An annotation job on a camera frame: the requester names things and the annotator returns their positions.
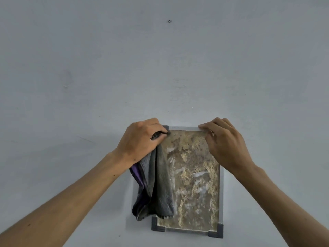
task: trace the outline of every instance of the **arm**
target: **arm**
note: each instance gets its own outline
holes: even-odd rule
[[[0,246],[63,246],[109,186],[166,137],[151,141],[157,131],[167,132],[157,119],[131,124],[117,148],[64,191],[0,234]]]
[[[227,119],[199,125],[215,159],[249,191],[272,220],[288,246],[329,246],[329,230],[294,203],[257,167],[241,134]]]

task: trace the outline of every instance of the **gray corner piece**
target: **gray corner piece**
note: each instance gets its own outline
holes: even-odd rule
[[[208,237],[216,237],[216,238],[223,238],[224,233],[224,225],[223,224],[217,224],[217,231],[208,231]]]
[[[152,217],[152,228],[155,232],[165,232],[166,228],[164,226],[158,226],[158,218]]]

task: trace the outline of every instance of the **left hand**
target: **left hand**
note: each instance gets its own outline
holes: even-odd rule
[[[166,138],[166,134],[161,134],[158,138],[151,140],[152,135],[158,131],[168,132],[157,118],[132,123],[126,129],[113,151],[127,163],[126,170],[153,151]]]

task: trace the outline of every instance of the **gray wall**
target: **gray wall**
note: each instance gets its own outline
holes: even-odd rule
[[[216,116],[329,227],[328,79],[329,0],[0,0],[0,231],[86,173],[131,122]],[[284,246],[224,176],[224,239],[136,222],[127,172],[65,246]]]

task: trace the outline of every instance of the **right hand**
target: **right hand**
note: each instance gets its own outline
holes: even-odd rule
[[[242,135],[228,119],[215,118],[199,125],[199,128],[208,130],[206,141],[209,152],[233,175],[255,165]]]

